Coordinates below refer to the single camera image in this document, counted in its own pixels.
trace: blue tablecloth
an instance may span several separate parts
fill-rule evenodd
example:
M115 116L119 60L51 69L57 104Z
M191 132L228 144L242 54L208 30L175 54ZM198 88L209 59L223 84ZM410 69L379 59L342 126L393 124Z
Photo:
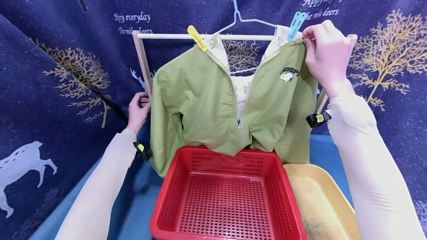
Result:
M352 204L340 155L331 137L329 135L312 134L310 147L311 163L329 172ZM98 165L98 162L37 229L30 240L54 239L68 210L96 165ZM163 179L154 172L149 162L134 161L113 207L109 239L152 239L149 231L149 221L162 182Z

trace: hand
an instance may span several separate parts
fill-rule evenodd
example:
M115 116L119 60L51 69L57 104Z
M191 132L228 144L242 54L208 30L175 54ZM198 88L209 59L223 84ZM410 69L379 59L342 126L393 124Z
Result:
M307 27L302 34L306 37L307 67L329 98L354 94L346 71L357 35L345 37L329 20Z
M129 122L126 128L132 130L136 135L145 124L151 109L150 100L148 97L144 97L147 95L147 92L136 93L131 103L129 103Z

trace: blue clothespin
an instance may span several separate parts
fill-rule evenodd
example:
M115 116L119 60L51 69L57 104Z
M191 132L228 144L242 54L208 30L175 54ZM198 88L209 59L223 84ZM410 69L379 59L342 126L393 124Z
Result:
M297 13L295 13L291 26L289 27L291 29L291 32L288 35L288 41L292 41L294 39L296 33L301 28L301 25L306 17L307 13L305 12L301 13L298 11Z

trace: gold tree print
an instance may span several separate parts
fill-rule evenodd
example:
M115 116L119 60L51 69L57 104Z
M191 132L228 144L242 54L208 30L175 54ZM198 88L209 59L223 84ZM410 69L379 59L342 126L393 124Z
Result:
M102 117L104 128L107 119L107 111L110 109L104 99L110 99L109 95L101 94L101 89L110 85L109 75L102 69L99 59L93 54L85 53L79 47L76 49L59 49L59 47L47 47L38 39L34 41L46 52L58 65L52 71L43 71L45 75L54 75L59 78L59 85L55 88L61 90L63 97L74 99L68 106L81 108L79 116L86 115L91 109L102 106L99 113L88 116L85 122Z
M256 67L259 46L255 41L224 40L230 71L241 71Z
M407 94L410 85L400 82L398 76L427 74L427 19L421 15L404 16L400 10L393 10L385 20L386 25L378 22L371 35L355 44L350 68L362 73L349 75L357 80L355 87L372 88L365 99L382 111L385 111L384 101L374 96L379 87Z

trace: black clip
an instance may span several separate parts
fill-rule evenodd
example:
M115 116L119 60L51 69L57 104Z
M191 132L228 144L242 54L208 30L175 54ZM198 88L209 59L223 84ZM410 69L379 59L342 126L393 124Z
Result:
M133 142L134 147L136 148L136 156L138 158L142 159L142 161L149 161L150 158L153 156L153 152L149 150L144 150L144 146L140 143Z
M331 119L331 115L329 115L329 113L327 113L326 111L323 111L320 114L310 114L306 117L308 125L310 125L311 128L319 127Z

